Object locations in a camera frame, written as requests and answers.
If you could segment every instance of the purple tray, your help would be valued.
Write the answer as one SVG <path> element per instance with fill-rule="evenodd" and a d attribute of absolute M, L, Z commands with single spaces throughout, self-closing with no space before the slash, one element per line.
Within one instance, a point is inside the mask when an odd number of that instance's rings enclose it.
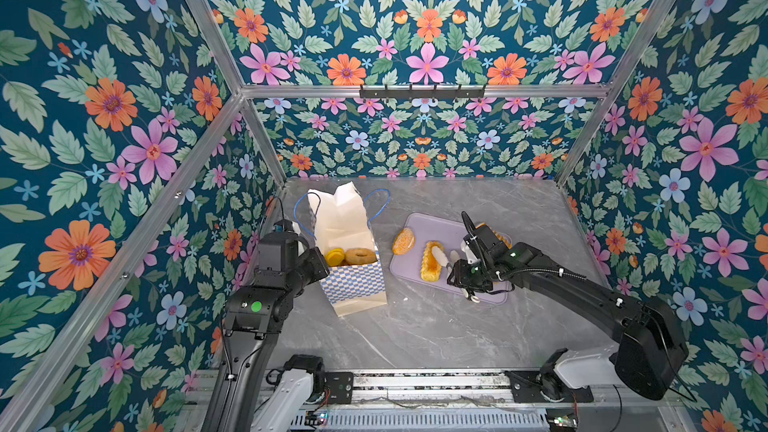
<path fill-rule="evenodd" d="M 429 241 L 434 240 L 443 244 L 449 261 L 451 251 L 453 250 L 458 252 L 461 258 L 466 258 L 461 250 L 462 240 L 467 235 L 464 225 L 460 222 L 414 212 L 408 216 L 405 227 L 413 230 L 413 235 L 416 236 L 416 244 L 413 245 L 413 248 L 407 254 L 395 255 L 389 263 L 389 271 L 397 277 L 411 282 L 441 288 L 452 294 L 464 295 L 460 288 L 448 285 L 446 281 L 450 273 L 448 268 L 442 270 L 440 280 L 437 282 L 425 282 L 422 280 L 422 258 L 424 257 L 424 248 Z M 509 283 L 495 282 L 494 290 L 501 290 L 503 288 L 509 289 Z M 490 304 L 503 304 L 507 301 L 506 294 L 477 294 L 477 297 L 481 301 Z"/>

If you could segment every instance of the plastic tray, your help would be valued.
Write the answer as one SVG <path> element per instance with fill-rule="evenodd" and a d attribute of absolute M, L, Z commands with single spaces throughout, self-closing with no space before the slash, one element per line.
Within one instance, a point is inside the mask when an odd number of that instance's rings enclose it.
<path fill-rule="evenodd" d="M 395 255 L 389 263 L 389 271 L 397 277 L 411 282 L 441 288 L 452 294 L 464 295 L 460 288 L 448 285 L 447 279 L 450 273 L 448 268 L 442 270 L 440 280 L 437 282 L 425 282 L 422 280 L 422 259 L 427 242 L 434 240 L 443 244 L 449 261 L 451 251 L 454 250 L 458 252 L 460 257 L 466 258 L 461 250 L 462 241 L 464 236 L 467 235 L 464 225 L 460 222 L 414 212 L 408 216 L 405 227 L 413 230 L 413 235 L 416 236 L 416 244 L 413 245 L 413 248 L 407 254 Z M 504 288 L 510 289 L 508 282 L 495 283 L 494 290 L 502 290 Z M 503 304 L 507 301 L 507 294 L 477 294 L 477 297 L 481 301 L 490 304 Z"/>

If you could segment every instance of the small blue flower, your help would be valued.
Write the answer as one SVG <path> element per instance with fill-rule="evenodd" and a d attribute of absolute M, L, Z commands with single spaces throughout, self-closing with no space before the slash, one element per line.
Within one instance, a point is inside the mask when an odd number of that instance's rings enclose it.
<path fill-rule="evenodd" d="M 712 274 L 710 273 L 711 269 L 712 267 L 710 267 L 709 265 L 699 264 L 699 269 L 696 272 L 701 274 L 702 279 L 705 279 L 705 278 L 712 277 Z"/>
<path fill-rule="evenodd" d="M 139 404 L 131 404 L 128 406 L 128 413 L 123 416 L 123 420 L 133 422 L 137 415 L 139 415 Z"/>
<path fill-rule="evenodd" d="M 695 96 L 693 92 L 688 92 L 688 95 L 683 98 L 683 102 L 685 102 L 685 105 L 690 107 L 696 103 L 696 99 L 698 98 L 699 96 Z"/>
<path fill-rule="evenodd" d="M 101 2 L 98 0 L 84 0 L 86 3 L 86 7 L 91 12 L 94 12 L 98 15 L 101 15 Z"/>
<path fill-rule="evenodd" d="M 526 5 L 524 0 L 512 0 L 512 10 L 516 10 L 517 12 L 520 12 Z"/>
<path fill-rule="evenodd" d="M 334 5 L 335 8 L 341 9 L 341 12 L 350 9 L 350 0 L 338 0 Z"/>
<path fill-rule="evenodd" d="M 26 202 L 30 197 L 37 198 L 36 190 L 40 189 L 40 186 L 33 186 L 29 180 L 24 180 L 24 187 L 16 186 L 13 188 L 14 192 L 22 194 L 22 200 Z"/>
<path fill-rule="evenodd" d="M 686 30 L 694 29 L 694 16 L 689 16 L 680 28 L 685 32 Z"/>
<path fill-rule="evenodd" d="M 86 42 L 77 42 L 76 40 L 72 40 L 72 44 L 75 46 L 75 49 L 72 50 L 72 53 L 76 56 L 83 56 L 83 59 L 87 59 L 88 56 L 93 53 L 88 50 L 88 43 Z"/>
<path fill-rule="evenodd" d="M 165 17 L 165 28 L 176 30 L 176 27 L 178 27 L 179 24 L 176 24 L 174 16 L 163 14 L 163 17 Z"/>
<path fill-rule="evenodd" d="M 165 326 L 158 327 L 154 330 L 154 332 L 155 332 L 154 340 L 158 342 L 163 340 L 163 337 L 168 333 L 168 329 L 166 329 Z"/>
<path fill-rule="evenodd" d="M 136 309 L 133 312 L 130 312 L 128 314 L 128 326 L 131 327 L 133 325 L 136 325 L 139 323 L 139 319 L 141 316 L 144 315 L 142 312 L 139 312 L 139 308 L 136 307 Z"/>
<path fill-rule="evenodd" d="M 29 271 L 27 277 L 29 277 L 28 281 L 24 281 L 18 285 L 19 288 L 27 289 L 27 295 L 32 296 L 34 295 L 35 289 L 45 288 L 45 284 L 42 282 L 45 278 L 45 274 L 35 275 L 33 271 Z"/>
<path fill-rule="evenodd" d="M 168 107 L 172 106 L 175 100 L 168 90 L 165 91 L 165 95 L 162 96 L 162 99 L 165 101 L 165 105 Z"/>
<path fill-rule="evenodd" d="M 93 164 L 91 170 L 86 170 L 85 175 L 91 177 L 91 183 L 95 184 L 100 180 L 104 180 L 104 169 L 99 168 L 96 164 Z"/>
<path fill-rule="evenodd" d="M 67 57 L 62 57 L 59 59 L 56 57 L 56 54 L 53 52 L 49 52 L 48 56 L 51 57 L 52 60 L 48 62 L 48 64 L 51 67 L 56 67 L 56 72 L 62 73 L 63 70 L 69 70 L 69 66 L 66 64 Z"/>
<path fill-rule="evenodd" d="M 112 327 L 112 333 L 107 336 L 107 340 L 110 344 L 115 345 L 120 341 L 120 330 Z"/>
<path fill-rule="evenodd" d="M 744 380 L 752 375 L 752 370 L 746 368 L 746 364 L 743 360 L 739 360 L 738 365 L 735 367 L 734 372 L 739 375 L 741 380 Z"/>
<path fill-rule="evenodd" d="M 759 418 L 756 418 L 755 416 L 752 415 L 752 410 L 748 410 L 747 412 L 744 413 L 744 420 L 746 420 L 747 427 L 754 427 L 756 429 L 759 429 L 760 424 L 762 424 Z"/>
<path fill-rule="evenodd" d="M 85 212 L 80 212 L 80 215 L 78 216 L 80 218 L 85 218 L 89 222 L 92 222 L 94 220 L 94 216 L 101 215 L 101 212 L 96 210 L 98 207 L 98 202 L 94 202 L 91 205 L 89 205 L 87 202 L 81 202 L 80 205 L 85 209 Z"/>

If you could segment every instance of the marble surface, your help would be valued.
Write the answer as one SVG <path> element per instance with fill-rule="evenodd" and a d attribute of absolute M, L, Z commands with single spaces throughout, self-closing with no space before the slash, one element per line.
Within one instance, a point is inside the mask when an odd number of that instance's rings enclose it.
<path fill-rule="evenodd" d="M 526 241 L 590 280 L 604 283 L 591 249 L 577 229 L 565 196 L 553 181 L 352 178 L 292 180 L 284 191 L 286 216 L 310 188 L 333 192 L 352 180 L 363 197 L 388 188 L 392 200 L 372 222 L 386 281 L 388 305 L 336 316 L 319 284 L 296 300 L 270 366 L 292 354 L 322 356 L 334 368 L 539 367 L 558 348 L 590 348 L 610 339 L 585 319 L 540 294 L 515 290 L 501 305 L 401 280 L 389 273 L 391 245 L 413 212 L 461 221 L 466 211 L 513 242 Z M 369 216 L 383 204 L 379 192 Z M 308 225 L 303 202 L 298 218 Z"/>

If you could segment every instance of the floral wallpaper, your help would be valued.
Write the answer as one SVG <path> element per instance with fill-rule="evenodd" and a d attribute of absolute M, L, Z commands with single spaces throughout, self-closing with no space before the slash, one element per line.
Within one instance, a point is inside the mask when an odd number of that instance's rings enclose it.
<path fill-rule="evenodd" d="M 568 181 L 611 283 L 675 308 L 707 432 L 768 427 L 766 8 L 677 0 Z"/>
<path fill-rule="evenodd" d="M 650 0 L 210 0 L 255 84 L 597 83 Z M 649 48 L 643 63 L 655 66 Z M 258 102 L 289 176 L 550 177 L 594 100 Z"/>
<path fill-rule="evenodd" d="M 0 408 L 228 98 L 183 0 L 0 0 Z M 174 428 L 273 183 L 230 125 L 35 430 Z"/>

